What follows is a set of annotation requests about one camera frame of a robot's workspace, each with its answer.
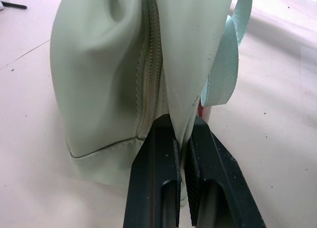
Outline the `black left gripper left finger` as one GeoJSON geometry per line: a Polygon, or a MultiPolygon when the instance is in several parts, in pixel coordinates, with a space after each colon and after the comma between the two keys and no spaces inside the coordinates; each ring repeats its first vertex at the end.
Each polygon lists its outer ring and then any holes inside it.
{"type": "Polygon", "coordinates": [[[131,168],[124,228],[177,228],[181,175],[170,116],[157,118],[131,168]]]}

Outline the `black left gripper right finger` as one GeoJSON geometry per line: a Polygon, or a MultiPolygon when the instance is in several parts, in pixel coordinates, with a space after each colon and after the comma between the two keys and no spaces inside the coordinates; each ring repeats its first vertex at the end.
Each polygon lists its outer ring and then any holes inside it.
{"type": "Polygon", "coordinates": [[[187,146],[185,178],[192,226],[266,226],[236,159],[199,116],[187,146]]]}

